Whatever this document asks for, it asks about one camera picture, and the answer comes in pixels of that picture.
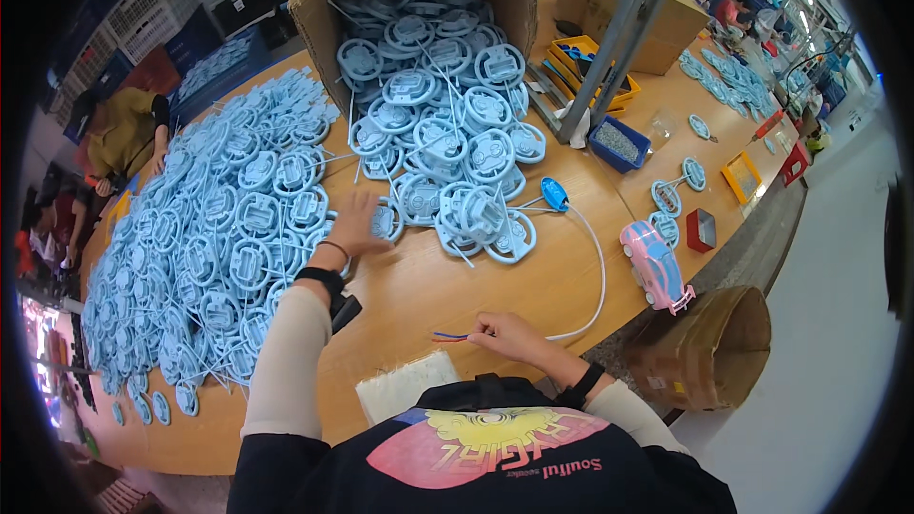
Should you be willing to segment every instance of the smartwatch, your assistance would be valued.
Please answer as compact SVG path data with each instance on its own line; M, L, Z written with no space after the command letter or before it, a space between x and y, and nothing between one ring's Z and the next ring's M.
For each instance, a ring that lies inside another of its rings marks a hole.
M563 407L580 411L584 407L587 394L600 381L603 371L606 371L605 367L599 363L591 363L587 372L584 373L584 377L580 378L580 381L574 387L569 387L561 394L558 394L556 403Z
M296 280L307 278L317 280L330 295L330 328L334 334L346 327L362 311L362 305L355 296L343 296L346 283L336 270L305 267L295 275Z

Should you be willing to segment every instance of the bracelet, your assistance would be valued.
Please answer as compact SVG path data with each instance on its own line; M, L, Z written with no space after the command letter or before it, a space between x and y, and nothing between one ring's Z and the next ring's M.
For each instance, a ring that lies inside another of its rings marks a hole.
M338 251L340 251L341 253L343 253L343 256L346 257L347 262L349 262L349 259L352 258L352 257L349 256L349 253L346 251L346 249L343 248L342 246L337 245L337 243L334 243L334 242L328 241L328 240L323 240L323 241L317 243L317 245L314 246L314 250L317 250L317 247L320 246L320 245L330 245L330 246L333 246L333 247L336 248Z

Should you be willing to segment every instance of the toy car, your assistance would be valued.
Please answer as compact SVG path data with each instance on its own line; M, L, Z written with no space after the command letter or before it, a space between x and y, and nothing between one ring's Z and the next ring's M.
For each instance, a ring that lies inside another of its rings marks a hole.
M645 289L645 299L655 310L669 308L674 316L695 297L691 286L683 288L676 256L654 225L635 221L619 235L626 257L632 259L632 274Z

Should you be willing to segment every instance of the black cap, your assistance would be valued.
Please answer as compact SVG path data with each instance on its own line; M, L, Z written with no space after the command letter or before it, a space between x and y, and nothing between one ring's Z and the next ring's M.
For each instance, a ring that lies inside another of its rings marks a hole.
M92 90L86 90L73 100L73 109L70 110L70 122L67 123L67 129L72 129L74 138L82 139L86 134L86 128L92 121L98 104L99 96Z

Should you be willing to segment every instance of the person's right hand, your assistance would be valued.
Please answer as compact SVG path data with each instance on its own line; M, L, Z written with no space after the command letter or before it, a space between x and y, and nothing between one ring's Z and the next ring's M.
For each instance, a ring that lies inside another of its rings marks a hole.
M371 219L377 208L377 195L355 190L349 193L337 209L337 219L327 240L342 246L350 257L393 250L391 241L371 234Z
M543 334L518 314L507 312L477 314L473 333L467 340L506 359L538 368L557 352L565 351L543 337Z
M111 195L111 181L107 178L103 178L95 185L95 192L99 194L99 197L109 197Z

